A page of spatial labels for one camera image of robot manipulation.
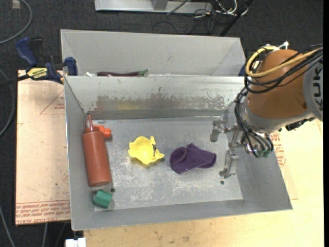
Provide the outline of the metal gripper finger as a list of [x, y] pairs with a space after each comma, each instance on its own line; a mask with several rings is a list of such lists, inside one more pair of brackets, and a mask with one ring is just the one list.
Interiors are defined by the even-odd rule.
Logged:
[[236, 175], [239, 159], [240, 157], [234, 151], [226, 151], [224, 168], [220, 171], [220, 176], [223, 179]]
[[226, 133], [228, 130], [228, 112], [225, 111], [222, 116], [213, 121], [210, 141], [216, 142], [219, 134]]

